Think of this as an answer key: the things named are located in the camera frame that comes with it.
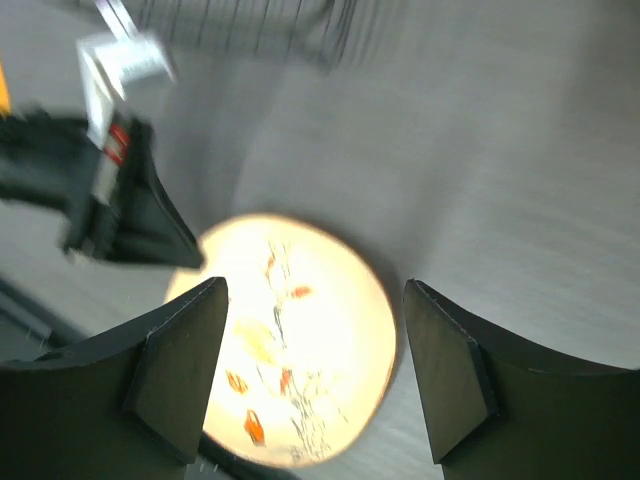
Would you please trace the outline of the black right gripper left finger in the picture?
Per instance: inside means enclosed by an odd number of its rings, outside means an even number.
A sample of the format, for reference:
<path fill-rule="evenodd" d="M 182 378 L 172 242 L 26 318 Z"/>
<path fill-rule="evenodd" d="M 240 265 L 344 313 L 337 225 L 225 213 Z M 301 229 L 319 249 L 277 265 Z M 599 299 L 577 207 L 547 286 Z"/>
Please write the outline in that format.
<path fill-rule="evenodd" d="M 31 361 L 1 365 L 5 479 L 181 479 L 194 463 L 228 307 L 211 278 Z"/>

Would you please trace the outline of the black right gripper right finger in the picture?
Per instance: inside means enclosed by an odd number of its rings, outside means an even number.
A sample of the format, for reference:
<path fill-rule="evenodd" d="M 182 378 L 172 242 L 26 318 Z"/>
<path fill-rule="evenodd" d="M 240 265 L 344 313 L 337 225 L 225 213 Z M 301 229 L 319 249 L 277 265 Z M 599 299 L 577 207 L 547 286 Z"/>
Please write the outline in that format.
<path fill-rule="evenodd" d="M 433 462 L 448 479 L 635 479 L 639 374 L 542 346 L 424 282 L 404 318 Z"/>

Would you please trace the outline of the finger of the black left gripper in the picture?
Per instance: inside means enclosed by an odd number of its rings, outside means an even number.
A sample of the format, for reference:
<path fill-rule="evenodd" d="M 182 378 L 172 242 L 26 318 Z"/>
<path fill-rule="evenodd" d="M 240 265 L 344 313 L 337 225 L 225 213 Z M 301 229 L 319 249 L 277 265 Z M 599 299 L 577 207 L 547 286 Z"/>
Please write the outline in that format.
<path fill-rule="evenodd" d="M 130 193 L 123 202 L 115 238 L 107 252 L 114 263 L 199 268 L 198 241 L 175 208 L 157 175 L 152 126 L 131 124 L 127 161 L 135 165 Z"/>

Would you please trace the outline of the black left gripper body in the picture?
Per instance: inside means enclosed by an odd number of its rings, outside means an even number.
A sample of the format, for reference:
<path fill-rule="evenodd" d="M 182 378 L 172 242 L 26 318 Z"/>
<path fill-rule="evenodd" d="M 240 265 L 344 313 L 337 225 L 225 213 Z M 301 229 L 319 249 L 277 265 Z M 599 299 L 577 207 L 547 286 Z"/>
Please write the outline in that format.
<path fill-rule="evenodd" d="M 96 260 L 140 260 L 140 234 L 127 217 L 145 160 L 145 125 L 118 115 L 104 146 L 84 117 L 31 112 L 1 117 L 1 197 L 55 210 L 59 247 Z"/>

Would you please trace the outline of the beige bird plate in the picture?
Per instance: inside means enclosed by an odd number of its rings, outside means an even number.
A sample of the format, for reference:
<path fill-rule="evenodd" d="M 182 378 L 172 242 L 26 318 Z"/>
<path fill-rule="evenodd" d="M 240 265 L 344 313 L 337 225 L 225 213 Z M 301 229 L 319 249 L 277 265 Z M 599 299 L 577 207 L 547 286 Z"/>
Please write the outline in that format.
<path fill-rule="evenodd" d="M 227 283 L 206 439 L 276 468 L 344 452 L 375 415 L 396 360 L 377 275 L 337 237 L 275 214 L 226 220 L 199 245 L 204 265 L 177 270 L 165 297 L 210 277 Z"/>

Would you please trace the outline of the black wire dish rack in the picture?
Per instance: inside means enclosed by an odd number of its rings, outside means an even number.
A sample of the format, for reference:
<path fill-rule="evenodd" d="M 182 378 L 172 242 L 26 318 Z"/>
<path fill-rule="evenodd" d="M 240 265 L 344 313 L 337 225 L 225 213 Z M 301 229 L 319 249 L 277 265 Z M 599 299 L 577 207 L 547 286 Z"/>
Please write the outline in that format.
<path fill-rule="evenodd" d="M 304 60 L 333 69 L 346 49 L 355 1 L 131 1 L 137 25 L 208 54 Z"/>

